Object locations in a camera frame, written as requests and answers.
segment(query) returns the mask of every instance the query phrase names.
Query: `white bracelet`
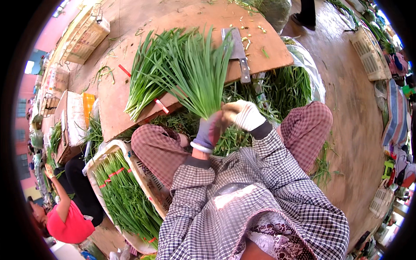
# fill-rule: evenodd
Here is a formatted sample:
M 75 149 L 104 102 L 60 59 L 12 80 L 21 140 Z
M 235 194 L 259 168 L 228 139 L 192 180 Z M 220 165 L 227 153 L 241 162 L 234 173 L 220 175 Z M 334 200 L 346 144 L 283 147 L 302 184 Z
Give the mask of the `white bracelet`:
M 200 150 L 203 153 L 206 153 L 206 154 L 212 154 L 212 152 L 213 152 L 211 149 L 206 148 L 206 147 L 204 147 L 200 144 L 194 143 L 193 141 L 191 142 L 191 146 L 193 148 L 197 149 L 197 150 Z

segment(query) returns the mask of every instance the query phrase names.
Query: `black shoe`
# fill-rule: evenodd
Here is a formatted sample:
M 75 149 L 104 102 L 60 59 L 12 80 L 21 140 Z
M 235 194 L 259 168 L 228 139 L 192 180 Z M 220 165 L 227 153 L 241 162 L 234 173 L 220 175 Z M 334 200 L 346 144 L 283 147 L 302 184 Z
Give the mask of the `black shoe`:
M 302 23 L 301 21 L 299 21 L 299 19 L 297 18 L 299 14 L 292 14 L 290 16 L 290 18 L 292 19 L 293 22 L 295 22 L 295 24 L 300 25 L 300 26 L 304 26 L 306 28 L 308 28 L 309 30 L 315 31 L 315 25 L 307 25 Z

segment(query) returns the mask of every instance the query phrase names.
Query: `striped tarp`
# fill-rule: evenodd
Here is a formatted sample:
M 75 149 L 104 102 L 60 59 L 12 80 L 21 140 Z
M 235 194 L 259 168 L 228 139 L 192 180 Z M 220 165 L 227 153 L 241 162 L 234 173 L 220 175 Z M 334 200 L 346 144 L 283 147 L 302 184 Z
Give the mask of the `striped tarp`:
M 384 129 L 381 144 L 383 146 L 403 145 L 407 138 L 407 99 L 394 79 L 387 82 L 387 103 L 389 106 L 389 122 Z

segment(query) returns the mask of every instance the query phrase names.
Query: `black cuff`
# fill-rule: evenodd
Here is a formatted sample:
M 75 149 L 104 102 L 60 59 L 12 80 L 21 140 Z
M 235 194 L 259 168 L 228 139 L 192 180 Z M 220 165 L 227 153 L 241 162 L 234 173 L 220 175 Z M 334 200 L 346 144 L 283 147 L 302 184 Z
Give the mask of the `black cuff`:
M 250 134 L 256 140 L 261 140 L 265 138 L 271 131 L 273 130 L 273 126 L 267 120 L 261 124 L 259 127 L 255 128 L 254 130 L 250 131 Z
M 184 165 L 189 165 L 193 167 L 198 167 L 202 169 L 208 170 L 211 167 L 211 161 L 210 160 L 201 160 L 192 156 L 188 156 L 183 163 Z

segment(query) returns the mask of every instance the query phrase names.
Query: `black knife handle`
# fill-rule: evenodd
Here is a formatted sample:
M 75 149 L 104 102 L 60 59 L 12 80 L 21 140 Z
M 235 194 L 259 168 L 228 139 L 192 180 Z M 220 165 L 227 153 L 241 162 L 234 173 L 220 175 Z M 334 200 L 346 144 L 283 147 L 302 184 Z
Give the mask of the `black knife handle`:
M 238 59 L 240 61 L 240 67 L 241 67 L 241 83 L 242 84 L 248 84 L 251 82 L 250 79 L 250 72 L 248 71 L 248 65 L 247 60 L 244 58 Z

